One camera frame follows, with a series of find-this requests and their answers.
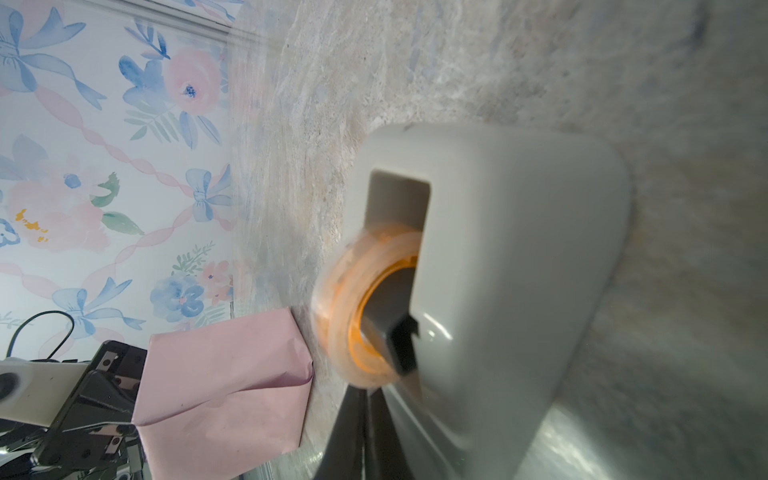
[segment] blue bow print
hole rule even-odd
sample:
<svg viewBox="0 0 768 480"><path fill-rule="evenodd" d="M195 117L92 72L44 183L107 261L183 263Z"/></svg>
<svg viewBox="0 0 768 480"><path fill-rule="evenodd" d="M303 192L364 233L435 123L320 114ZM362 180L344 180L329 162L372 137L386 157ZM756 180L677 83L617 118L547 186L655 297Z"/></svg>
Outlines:
<svg viewBox="0 0 768 480"><path fill-rule="evenodd" d="M224 175L212 187L210 184L210 172L200 168L191 168L187 170L187 183L194 191L194 205L192 214L198 222L210 222L214 219L214 209L211 205L231 205L232 197L227 195L216 195L230 186L232 177L230 176L230 166L224 171Z"/></svg>
<svg viewBox="0 0 768 480"><path fill-rule="evenodd" d="M38 82L29 67L52 71L74 81L80 95L91 105L101 110L99 100L106 97L93 88L79 81L72 68L60 58L45 53L22 55L21 50L56 45L74 37L85 28L85 23L73 23L64 26L56 8L51 8L51 14L45 25L36 34L21 40L24 17L13 8L0 5L0 84L11 91L35 91Z"/></svg>
<svg viewBox="0 0 768 480"><path fill-rule="evenodd" d="M116 308L100 308L96 307L112 300L116 296L126 289L128 285L131 285L133 280L126 280L120 285L115 285L112 278L107 278L107 283L104 288L101 289L101 293L93 299L88 305L85 305L85 299L88 298L88 292L82 288L64 288L56 290L51 299L53 303L58 305L66 313L72 315L74 319L74 332L72 333L72 339L82 339L87 336L91 336L96 332L96 327L91 320L104 319L104 318L119 318L125 322L132 329L141 330L141 324L144 320L137 320L123 316L123 313Z"/></svg>
<svg viewBox="0 0 768 480"><path fill-rule="evenodd" d="M5 245L17 245L22 239L13 230L13 227L7 220L0 218L0 247Z"/></svg>

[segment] pink rose print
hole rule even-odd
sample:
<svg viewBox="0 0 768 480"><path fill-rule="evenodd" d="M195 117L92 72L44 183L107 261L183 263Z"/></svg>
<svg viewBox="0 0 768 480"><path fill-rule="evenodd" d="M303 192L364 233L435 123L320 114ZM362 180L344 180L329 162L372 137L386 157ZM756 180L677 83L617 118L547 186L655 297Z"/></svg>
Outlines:
<svg viewBox="0 0 768 480"><path fill-rule="evenodd" d="M92 194L108 191L88 185L92 169L70 159L63 170L51 167L39 181L21 181L10 192L9 220L29 245L51 252L85 248L101 252L109 244L101 218L91 203Z"/></svg>
<svg viewBox="0 0 768 480"><path fill-rule="evenodd" d="M205 287L205 297L213 306L219 302L228 302L232 298L232 276L228 274L229 262L208 263L198 275L198 283Z"/></svg>
<svg viewBox="0 0 768 480"><path fill-rule="evenodd" d="M164 80L170 98L188 114L206 114L219 101L221 72L205 51L180 50L169 60Z"/></svg>

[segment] black cable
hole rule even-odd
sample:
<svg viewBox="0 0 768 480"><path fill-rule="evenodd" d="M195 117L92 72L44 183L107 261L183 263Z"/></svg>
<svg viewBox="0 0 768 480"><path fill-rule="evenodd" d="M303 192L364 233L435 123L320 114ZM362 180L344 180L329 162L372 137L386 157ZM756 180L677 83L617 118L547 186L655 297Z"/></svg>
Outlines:
<svg viewBox="0 0 768 480"><path fill-rule="evenodd" d="M16 329L16 331L13 332L13 336L11 337L11 342L8 344L8 352L5 353L5 356L6 357L11 356L11 352L13 351L13 344L16 343L16 337L18 337L18 334L22 331L22 329L24 327L27 326L28 323L30 323L32 320L38 318L39 316L48 315L49 313L60 313L61 315L66 316L67 318L69 318L69 321L72 322L72 328L69 329L69 333L67 333L67 336L64 337L64 339L61 341L61 343L58 344L58 346L56 348L53 349L53 352L51 352L51 355L49 355L48 358L46 359L46 360L50 360L51 357L53 357L53 355L56 352L58 352L58 350L61 348L61 346L64 345L64 342L67 341L67 339L72 334L72 332L74 332L74 318L72 318L72 315L70 315L69 313L62 312L61 310L49 310L47 312L40 312L37 315L33 315L33 316L29 317L28 319L26 319L26 321L24 321L24 323L19 325L18 328Z"/></svg>

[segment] pink ribbon print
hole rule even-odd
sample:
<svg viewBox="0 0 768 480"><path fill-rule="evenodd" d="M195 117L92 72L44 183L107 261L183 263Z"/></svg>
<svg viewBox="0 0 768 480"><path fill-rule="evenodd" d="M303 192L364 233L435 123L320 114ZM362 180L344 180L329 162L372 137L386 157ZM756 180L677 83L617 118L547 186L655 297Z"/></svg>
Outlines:
<svg viewBox="0 0 768 480"><path fill-rule="evenodd" d="M178 227L181 227L187 221L189 221L191 217L192 207L188 207L176 217L176 220L174 220L174 223L171 227L150 232L142 236L138 242L125 247L115 257L114 262L109 263L108 265L103 266L102 268L88 275L88 277L86 277L86 279L83 281L82 289L87 292L98 292L101 286L105 284L108 285L110 282L114 283L112 278L117 276L116 270L118 264L123 263L124 261L131 258L134 252L139 248L152 247L168 240L173 232ZM51 299L55 292L61 291L61 288L50 280L45 279L42 276L27 275L24 273L21 267L13 263L0 263L0 273L6 273L8 275L15 275L20 277L22 279L22 286L25 289L45 299ZM50 339L46 340L40 347L38 352L39 356L43 358L45 356L44 354L51 352L53 348L56 347L62 339L64 339L68 331L69 328L66 328L61 332L54 334ZM104 342L106 340L117 340L122 342L124 340L124 337L120 333L103 327L94 328L90 335L99 342ZM72 337L68 339L67 342L57 351L55 358L59 358L60 356L64 355L74 345L76 340L76 338Z"/></svg>
<svg viewBox="0 0 768 480"><path fill-rule="evenodd" d="M48 90L42 85L38 85L37 90L35 90L35 97L43 108L45 108L51 115L70 127L82 131L85 140L93 145L104 147L107 153L109 153L115 160L123 162L124 164L130 164L142 174L154 175L157 178L157 181L161 184L167 185L168 187L177 187L188 197L193 196L194 192L188 185L180 184L172 175L158 172L149 161L146 161L143 158L130 159L122 150L114 145L108 144L100 134L87 129L83 124L83 117L80 114L80 111L66 98L54 91Z"/></svg>

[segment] tape roll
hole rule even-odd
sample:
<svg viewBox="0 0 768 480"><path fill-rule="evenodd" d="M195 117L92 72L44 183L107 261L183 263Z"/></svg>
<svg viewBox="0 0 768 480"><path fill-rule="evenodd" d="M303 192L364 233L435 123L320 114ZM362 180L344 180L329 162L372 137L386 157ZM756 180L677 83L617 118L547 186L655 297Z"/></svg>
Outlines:
<svg viewBox="0 0 768 480"><path fill-rule="evenodd" d="M336 371L358 388L398 378L360 331L360 320L388 275L416 266L421 242L420 231L399 223L364 230L336 251L318 277L312 296L315 335Z"/></svg>

